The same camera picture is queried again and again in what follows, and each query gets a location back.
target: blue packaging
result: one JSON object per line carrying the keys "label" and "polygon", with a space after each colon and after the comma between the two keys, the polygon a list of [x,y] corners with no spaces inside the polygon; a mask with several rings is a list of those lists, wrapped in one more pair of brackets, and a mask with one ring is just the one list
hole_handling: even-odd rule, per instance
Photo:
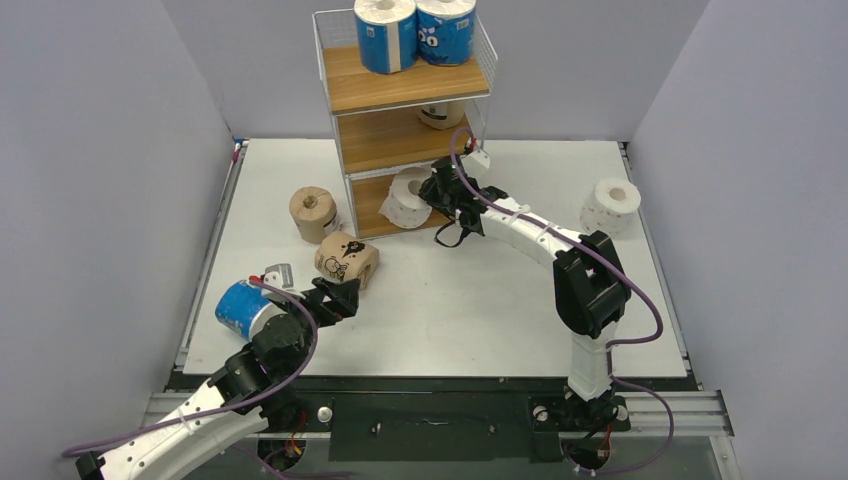
{"label": "blue packaging", "polygon": [[[418,54],[432,65],[460,65],[474,49],[476,2],[418,2]],[[452,14],[451,10],[461,13]]]}
{"label": "blue packaging", "polygon": [[356,36],[362,65],[375,73],[395,73],[418,60],[417,17],[412,0],[357,0]]}
{"label": "blue packaging", "polygon": [[215,307],[215,318],[247,341],[269,318],[281,313],[284,312],[262,296],[261,289],[244,280],[228,288]]}

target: wooden shelf board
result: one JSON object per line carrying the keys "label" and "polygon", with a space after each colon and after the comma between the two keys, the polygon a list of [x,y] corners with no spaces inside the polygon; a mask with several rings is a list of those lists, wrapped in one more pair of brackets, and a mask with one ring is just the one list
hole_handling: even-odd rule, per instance
{"label": "wooden shelf board", "polygon": [[474,58],[455,67],[438,67],[419,58],[403,72],[382,75],[362,66],[356,45],[325,48],[323,55],[333,115],[489,93]]}
{"label": "wooden shelf board", "polygon": [[[379,213],[380,206],[389,194],[389,186],[392,184],[394,175],[382,177],[363,178],[354,180],[353,203],[356,209],[356,221],[360,238],[380,237],[392,233],[407,232],[409,230],[400,228]],[[438,227],[447,223],[448,220],[439,212],[433,210],[430,218],[418,227]]]}
{"label": "wooden shelf board", "polygon": [[[450,154],[450,139],[459,127],[436,130],[417,117],[419,107],[346,115],[338,118],[339,142],[346,173],[365,172],[437,159]],[[468,135],[457,138],[462,151]]]}

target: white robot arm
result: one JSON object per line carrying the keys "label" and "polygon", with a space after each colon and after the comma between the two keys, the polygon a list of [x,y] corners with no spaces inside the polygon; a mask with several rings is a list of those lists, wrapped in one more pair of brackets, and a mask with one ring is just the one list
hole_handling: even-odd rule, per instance
{"label": "white robot arm", "polygon": [[[251,433],[291,425],[301,407],[289,384],[314,351],[316,329],[356,314],[359,280],[333,284],[316,278],[316,288],[294,292],[287,280],[290,271],[275,267],[251,283],[285,294],[269,298],[278,314],[156,426],[123,437],[129,440],[103,453],[90,450],[96,448],[91,445],[64,452],[82,454],[76,462],[81,480],[179,480]],[[297,297],[312,321],[285,303],[286,296]]]}
{"label": "white robot arm", "polygon": [[[449,157],[433,164],[432,175],[422,184],[419,196],[462,227],[460,241],[472,232],[497,238],[539,265],[553,267],[557,312],[572,331],[568,386],[586,402],[604,396],[612,384],[607,343],[615,336],[630,290],[557,235],[583,243],[621,270],[612,241],[602,232],[586,236],[555,225],[530,213],[528,206],[522,206],[496,187],[477,188],[476,180],[467,174],[485,171],[488,155],[481,150],[466,153],[464,162],[468,167],[460,162],[459,168],[465,170],[467,181],[473,182],[474,189],[487,201],[481,201],[462,184]],[[535,222],[522,219],[519,214]]]}
{"label": "white robot arm", "polygon": [[[527,210],[510,197],[496,200],[495,204],[515,212]],[[547,227],[540,228],[493,209],[481,215],[480,220],[487,237],[497,238],[511,245],[545,268],[550,268],[557,258],[557,252],[568,252],[572,249],[571,245],[554,237],[548,230],[556,230],[577,242],[580,241],[580,234],[577,232],[554,225],[529,211],[525,215],[541,220]],[[606,344],[615,337],[617,327],[618,322],[610,322],[601,329],[597,338],[571,332],[571,374],[568,376],[568,387],[584,400],[600,397],[612,384]]]}

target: white wall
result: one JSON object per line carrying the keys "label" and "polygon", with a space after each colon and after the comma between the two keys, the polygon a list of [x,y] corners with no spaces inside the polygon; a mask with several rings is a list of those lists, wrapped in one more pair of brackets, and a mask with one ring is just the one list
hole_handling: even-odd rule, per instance
{"label": "white wall", "polygon": [[0,470],[78,478],[185,325],[232,143],[159,2],[0,7]]}
{"label": "white wall", "polygon": [[848,3],[712,0],[631,144],[746,478],[845,478]]}
{"label": "white wall", "polygon": [[[490,137],[629,140],[708,0],[480,0]],[[353,0],[164,0],[236,135],[329,137],[310,15]]]}

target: white table surface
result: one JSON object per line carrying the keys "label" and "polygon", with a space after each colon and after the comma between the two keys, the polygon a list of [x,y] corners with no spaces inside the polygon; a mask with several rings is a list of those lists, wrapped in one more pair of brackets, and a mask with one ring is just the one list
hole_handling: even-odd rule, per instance
{"label": "white table surface", "polygon": [[[492,158],[480,184],[496,185],[533,212],[572,230],[594,183],[626,178],[615,142],[488,141]],[[275,263],[292,264],[296,286],[318,276],[316,246],[302,241],[288,211],[302,186],[329,190],[352,232],[332,140],[250,141],[192,335],[184,372],[208,375],[244,341],[219,324],[214,311],[234,282]],[[456,249],[433,242],[435,229],[372,240],[380,264],[360,297],[358,314],[320,330],[304,374],[357,376],[566,376],[570,331],[554,306],[552,272],[497,240],[469,236]],[[641,222],[615,239],[625,273],[663,313],[655,342],[616,347],[623,377],[685,376]],[[617,331],[632,338],[654,331],[636,297]]]}

